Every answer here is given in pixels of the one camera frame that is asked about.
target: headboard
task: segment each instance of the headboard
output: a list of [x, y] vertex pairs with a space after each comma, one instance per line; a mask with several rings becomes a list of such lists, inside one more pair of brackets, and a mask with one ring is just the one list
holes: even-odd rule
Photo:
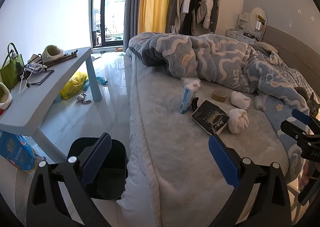
[[260, 41], [274, 46], [278, 55], [291, 68], [298, 70], [320, 96], [320, 55], [296, 38], [271, 26], [266, 26]]

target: round mirror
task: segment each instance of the round mirror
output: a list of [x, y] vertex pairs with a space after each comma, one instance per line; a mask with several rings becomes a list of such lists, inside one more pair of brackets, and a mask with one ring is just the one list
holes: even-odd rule
[[252, 30], [255, 32], [261, 31], [266, 25], [266, 12], [260, 7], [253, 8], [250, 14], [250, 26]]

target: white jacket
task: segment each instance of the white jacket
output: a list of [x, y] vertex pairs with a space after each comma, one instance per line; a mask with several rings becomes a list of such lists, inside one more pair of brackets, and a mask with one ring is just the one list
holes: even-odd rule
[[183, 6], [182, 6], [182, 13], [183, 14], [189, 13], [189, 6], [190, 6], [190, 0], [184, 0]]
[[197, 11], [197, 23], [203, 21], [202, 27], [209, 29], [211, 23], [211, 11], [213, 7], [213, 0], [201, 0], [200, 7]]

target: trash bin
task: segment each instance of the trash bin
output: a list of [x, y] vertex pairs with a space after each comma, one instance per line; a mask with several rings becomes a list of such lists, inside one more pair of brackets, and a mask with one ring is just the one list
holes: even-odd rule
[[[68, 158], [79, 156], [88, 146], [92, 146], [98, 138], [79, 138], [70, 147]], [[124, 145], [115, 139], [112, 139], [111, 149], [102, 163], [95, 179], [88, 184], [85, 190], [91, 198], [104, 200], [120, 199], [124, 192], [125, 179], [128, 176], [127, 171], [127, 153]]]

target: white sock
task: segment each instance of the white sock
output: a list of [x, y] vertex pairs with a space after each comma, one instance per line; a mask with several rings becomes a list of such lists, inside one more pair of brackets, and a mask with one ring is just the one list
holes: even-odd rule
[[249, 119], [247, 112], [243, 109], [231, 109], [229, 112], [228, 127], [231, 133], [238, 134], [248, 128]]
[[233, 91], [231, 93], [231, 103], [234, 106], [239, 107], [240, 109], [246, 110], [249, 108], [249, 106], [251, 104], [251, 99], [250, 99], [250, 97], [247, 97], [242, 93]]

